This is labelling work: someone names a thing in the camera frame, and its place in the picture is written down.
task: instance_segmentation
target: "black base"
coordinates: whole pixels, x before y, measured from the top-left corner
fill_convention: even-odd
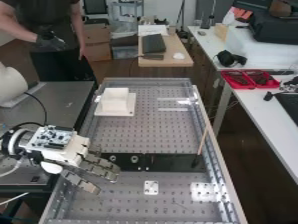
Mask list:
[[[116,156],[116,161],[110,161],[112,156]],[[138,157],[137,163],[132,162],[132,156]],[[192,167],[194,154],[102,153],[101,157],[117,164],[122,171],[206,172],[202,156],[197,158],[196,166]]]

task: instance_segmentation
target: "paper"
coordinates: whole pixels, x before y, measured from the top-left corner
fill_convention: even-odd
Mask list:
[[[138,26],[138,36],[144,37],[148,35],[161,34],[169,36],[165,25],[142,25]]]

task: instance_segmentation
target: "person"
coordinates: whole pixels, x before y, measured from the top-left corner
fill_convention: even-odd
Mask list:
[[[29,42],[40,81],[96,81],[80,0],[0,0],[0,30]]]

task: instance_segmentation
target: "black cable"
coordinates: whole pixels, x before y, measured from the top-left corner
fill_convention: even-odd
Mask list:
[[[180,8],[180,14],[178,14],[178,18],[177,18],[177,23],[180,22],[180,17],[181,17],[181,14],[182,14],[182,26],[181,26],[181,31],[182,31],[182,27],[184,27],[184,11],[185,11],[185,0],[182,0],[182,5],[181,5],[181,8]]]
[[[40,127],[44,126],[44,125],[41,125],[40,123],[37,123],[37,122],[24,122],[24,123],[17,124],[17,125],[13,126],[12,128],[9,128],[9,130],[12,130],[12,129],[15,129],[15,128],[19,128],[20,126],[24,126],[24,125],[28,125],[28,124],[33,124],[33,125],[37,125],[37,126],[40,126]]]
[[[133,61],[130,63],[130,66],[129,66],[129,77],[132,77],[132,68],[133,68],[133,63],[136,61],[136,59],[138,59],[141,56],[137,56],[136,58],[133,58]]]
[[[47,113],[47,109],[44,107],[44,104],[41,103],[41,101],[39,100],[39,98],[36,96],[33,96],[32,94],[29,93],[24,93],[25,95],[31,96],[40,104],[40,106],[43,107],[43,110],[44,110],[44,126],[47,125],[47,122],[48,122],[48,113]]]

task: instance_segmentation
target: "black shirt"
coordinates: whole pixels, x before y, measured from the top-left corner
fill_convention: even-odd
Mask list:
[[[20,24],[32,32],[51,30],[67,42],[67,50],[78,46],[77,37],[71,23],[71,5],[80,0],[0,0],[16,9]],[[35,52],[49,52],[53,49],[37,47]]]

